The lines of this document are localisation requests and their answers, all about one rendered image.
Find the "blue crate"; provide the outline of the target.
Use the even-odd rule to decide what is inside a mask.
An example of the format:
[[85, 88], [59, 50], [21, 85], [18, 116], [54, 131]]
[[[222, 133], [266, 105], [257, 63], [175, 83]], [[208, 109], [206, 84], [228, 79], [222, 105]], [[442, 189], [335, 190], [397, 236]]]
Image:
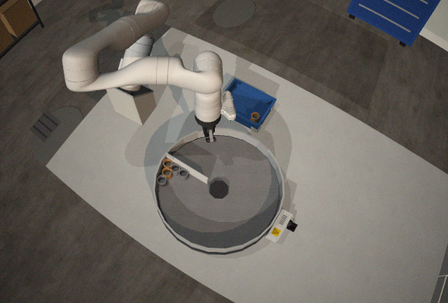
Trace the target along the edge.
[[[236, 78], [225, 91], [227, 90], [231, 92], [234, 101], [237, 113], [235, 121], [258, 133], [261, 124], [263, 124], [265, 118], [274, 108], [277, 99]], [[258, 122], [250, 120], [253, 112], [260, 114]]]

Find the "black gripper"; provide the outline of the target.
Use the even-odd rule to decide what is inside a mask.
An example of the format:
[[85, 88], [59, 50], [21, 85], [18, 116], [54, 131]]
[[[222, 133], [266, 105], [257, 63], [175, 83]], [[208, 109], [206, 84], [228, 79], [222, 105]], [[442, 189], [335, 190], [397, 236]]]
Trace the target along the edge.
[[207, 143], [216, 141], [216, 137], [213, 136], [213, 135], [214, 135], [214, 132], [215, 132], [216, 125], [221, 120], [221, 115], [220, 115], [220, 117], [217, 120], [215, 120], [213, 122], [203, 122], [203, 121], [199, 120], [196, 117], [196, 115], [195, 115], [195, 119], [196, 119], [197, 123], [202, 126], [202, 129], [203, 129], [203, 132], [204, 132], [204, 136], [205, 136], [205, 141]]

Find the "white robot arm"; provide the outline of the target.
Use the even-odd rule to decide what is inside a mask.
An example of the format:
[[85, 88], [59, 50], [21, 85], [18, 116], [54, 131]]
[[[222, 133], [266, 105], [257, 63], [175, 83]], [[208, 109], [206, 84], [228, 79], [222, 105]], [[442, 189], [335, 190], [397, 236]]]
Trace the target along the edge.
[[[223, 63], [212, 51], [201, 52], [193, 71], [175, 56], [150, 56], [155, 37], [150, 31], [165, 23], [169, 6], [158, 0], [141, 0], [135, 15], [127, 15], [96, 34], [71, 46], [62, 56], [66, 86], [74, 92], [91, 92], [122, 87], [140, 90], [140, 85], [174, 85], [195, 92], [195, 115], [213, 122], [223, 114], [236, 119], [230, 91], [221, 94]], [[99, 54], [103, 49], [125, 50], [117, 71], [99, 72]]]

